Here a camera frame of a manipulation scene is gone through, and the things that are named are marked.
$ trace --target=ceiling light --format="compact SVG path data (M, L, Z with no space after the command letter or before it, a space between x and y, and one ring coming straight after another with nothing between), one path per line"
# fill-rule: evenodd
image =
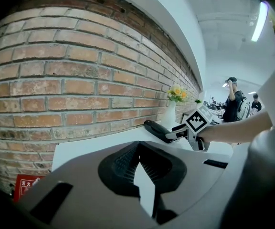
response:
M268 5L265 2L261 2L260 13L258 15L255 31L251 39L253 42L257 42L258 38L260 37L267 19L267 15L268 15Z

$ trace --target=white wall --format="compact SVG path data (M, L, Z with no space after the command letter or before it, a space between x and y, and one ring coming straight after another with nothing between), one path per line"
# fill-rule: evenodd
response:
M203 90L206 55L202 32L188 0L126 0L152 18L172 38Z

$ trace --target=brick wall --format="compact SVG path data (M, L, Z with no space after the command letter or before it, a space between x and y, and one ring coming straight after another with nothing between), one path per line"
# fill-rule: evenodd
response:
M0 21L0 187L45 175L57 143L159 120L199 87L168 35L124 0L23 0Z

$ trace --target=flower bouquet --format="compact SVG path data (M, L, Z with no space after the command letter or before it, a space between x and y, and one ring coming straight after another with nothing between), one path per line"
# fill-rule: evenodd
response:
M184 100L187 98L187 92L184 88L176 84L167 91L167 94L169 105L161 119L161 125L167 129L171 129L176 123L176 103L185 102Z

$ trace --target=man in black shirt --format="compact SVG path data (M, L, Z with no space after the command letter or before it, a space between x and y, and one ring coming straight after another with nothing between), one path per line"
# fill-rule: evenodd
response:
M234 122L237 118L238 107L242 101L243 94L237 89L237 79L235 77L230 77L228 84L230 92L225 102L226 108L222 117L225 122Z
M252 106L251 106L251 108L252 109L257 109L257 111L259 112L261 109L262 109L262 105L261 105L261 103L258 101L258 95L257 94L253 94L253 99L254 99L254 101L253 101L253 103L252 103Z

